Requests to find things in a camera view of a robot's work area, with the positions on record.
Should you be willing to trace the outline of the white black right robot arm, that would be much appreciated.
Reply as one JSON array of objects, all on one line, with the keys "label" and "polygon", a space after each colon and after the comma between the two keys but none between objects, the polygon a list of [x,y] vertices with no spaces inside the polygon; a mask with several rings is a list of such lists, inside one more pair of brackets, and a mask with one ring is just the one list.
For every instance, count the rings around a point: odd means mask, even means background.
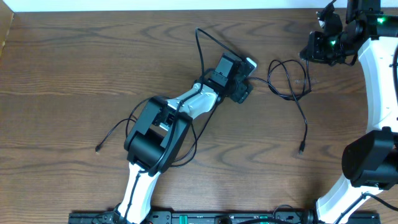
[{"label": "white black right robot arm", "polygon": [[329,66],[359,62],[368,105],[364,136],[347,145],[342,175],[317,199],[304,223],[348,223],[369,198],[397,185],[397,16],[380,1],[348,1],[341,20],[330,2],[317,12],[322,31],[311,32],[300,58]]}]

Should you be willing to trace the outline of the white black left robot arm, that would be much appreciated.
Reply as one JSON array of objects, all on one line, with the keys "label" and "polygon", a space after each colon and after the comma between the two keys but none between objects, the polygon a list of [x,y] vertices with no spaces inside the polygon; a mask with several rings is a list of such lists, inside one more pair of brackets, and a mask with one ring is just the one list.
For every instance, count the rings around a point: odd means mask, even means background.
[{"label": "white black left robot arm", "polygon": [[113,221],[141,223],[150,212],[157,180],[174,162],[192,121],[211,111],[224,97],[242,103],[252,90],[245,80],[226,89],[211,83],[195,83],[179,97],[151,98],[124,143],[129,180]]}]

